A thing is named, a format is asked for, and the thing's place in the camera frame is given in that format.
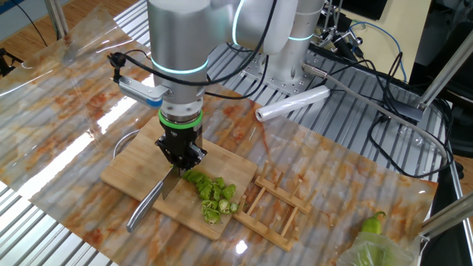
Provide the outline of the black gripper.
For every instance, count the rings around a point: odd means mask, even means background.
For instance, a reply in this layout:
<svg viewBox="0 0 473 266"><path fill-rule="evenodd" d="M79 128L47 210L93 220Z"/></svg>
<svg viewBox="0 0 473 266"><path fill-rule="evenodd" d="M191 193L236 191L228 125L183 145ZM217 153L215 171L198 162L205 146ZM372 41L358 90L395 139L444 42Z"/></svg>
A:
<svg viewBox="0 0 473 266"><path fill-rule="evenodd" d="M207 155L207 151L202 149L202 131L201 126L188 129L165 127L165 135L159 137L154 144L171 165L176 165L176 156L179 156L178 167L189 170L199 165Z"/></svg>

